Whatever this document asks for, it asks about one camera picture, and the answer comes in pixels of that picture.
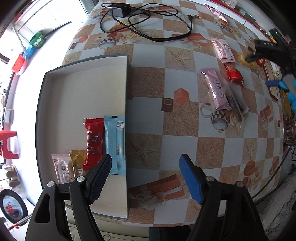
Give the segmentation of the blue gloved right hand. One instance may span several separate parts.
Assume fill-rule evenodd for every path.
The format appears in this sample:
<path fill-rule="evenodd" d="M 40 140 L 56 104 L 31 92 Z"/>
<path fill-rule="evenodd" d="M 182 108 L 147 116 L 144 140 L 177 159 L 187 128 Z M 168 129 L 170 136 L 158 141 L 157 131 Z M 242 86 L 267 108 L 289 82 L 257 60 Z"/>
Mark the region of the blue gloved right hand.
<path fill-rule="evenodd" d="M 292 107 L 293 112 L 295 113 L 295 77 L 292 74 L 287 74 L 280 81 L 280 87 L 288 92 L 287 98 L 290 101 L 290 105 Z"/>

